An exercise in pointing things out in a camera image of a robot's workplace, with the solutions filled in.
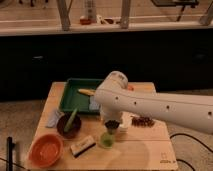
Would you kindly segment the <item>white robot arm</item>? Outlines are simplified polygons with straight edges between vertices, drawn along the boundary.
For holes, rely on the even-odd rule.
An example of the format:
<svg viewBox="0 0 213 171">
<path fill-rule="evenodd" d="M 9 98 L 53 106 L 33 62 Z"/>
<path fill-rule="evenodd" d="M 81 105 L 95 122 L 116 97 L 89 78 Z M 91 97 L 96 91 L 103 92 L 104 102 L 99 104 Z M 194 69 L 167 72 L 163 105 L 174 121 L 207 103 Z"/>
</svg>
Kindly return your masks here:
<svg viewBox="0 0 213 171">
<path fill-rule="evenodd" d="M 127 89 L 128 78 L 112 71 L 97 87 L 95 101 L 108 130 L 109 123 L 122 122 L 130 112 L 213 134 L 213 96 L 146 93 Z"/>
</svg>

